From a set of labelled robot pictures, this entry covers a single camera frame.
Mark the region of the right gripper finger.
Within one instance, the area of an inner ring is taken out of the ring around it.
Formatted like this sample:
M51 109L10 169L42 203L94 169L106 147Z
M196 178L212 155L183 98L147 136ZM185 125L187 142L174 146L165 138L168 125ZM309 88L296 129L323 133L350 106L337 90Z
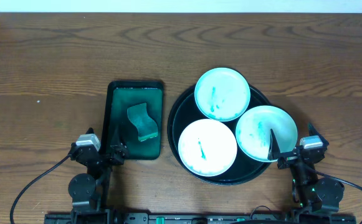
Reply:
M269 152L268 152L268 160L277 160L280 158L280 148L278 145L278 142L275 137L275 133L273 129L270 129L270 146L269 146Z
M316 130L312 123L308 123L309 136L318 136L322 143L326 143L326 139Z

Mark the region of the green sponge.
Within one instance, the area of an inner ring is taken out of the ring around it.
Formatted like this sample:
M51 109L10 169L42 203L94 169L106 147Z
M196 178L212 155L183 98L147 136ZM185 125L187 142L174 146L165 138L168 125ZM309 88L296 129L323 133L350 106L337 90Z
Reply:
M137 130L139 142L158 136L158 125L147 111L147 103L140 103L127 109L128 120Z

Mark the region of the white plate green stain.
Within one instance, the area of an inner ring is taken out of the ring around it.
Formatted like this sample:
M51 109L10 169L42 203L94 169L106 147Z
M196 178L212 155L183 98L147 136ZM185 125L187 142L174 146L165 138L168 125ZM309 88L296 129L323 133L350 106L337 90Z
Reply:
M236 138L224 123L200 119L181 133L178 154L193 174L214 177L233 165L237 156Z

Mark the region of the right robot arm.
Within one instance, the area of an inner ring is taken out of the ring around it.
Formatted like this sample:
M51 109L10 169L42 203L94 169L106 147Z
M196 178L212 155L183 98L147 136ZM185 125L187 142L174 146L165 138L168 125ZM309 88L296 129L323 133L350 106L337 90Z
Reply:
M293 177L292 197L300 206L291 209L285 220L294 223L332 222L332 215L339 211L344 185L339 180L318 177L315 164L325 158L329 142L308 125L309 136L291 151L281 152L274 131L270 130L268 158L277 161L279 169L290 169Z

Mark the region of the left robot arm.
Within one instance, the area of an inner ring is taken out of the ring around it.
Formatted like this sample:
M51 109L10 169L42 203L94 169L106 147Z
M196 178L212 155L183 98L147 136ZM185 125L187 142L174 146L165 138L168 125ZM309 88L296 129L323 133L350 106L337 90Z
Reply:
M92 128L71 144L70 160L87 168L86 173L76 175L69 182L71 224L123 222L123 215L107 205L107 198L113 166L123 165L127 153L118 127L114 129L107 147L100 144Z

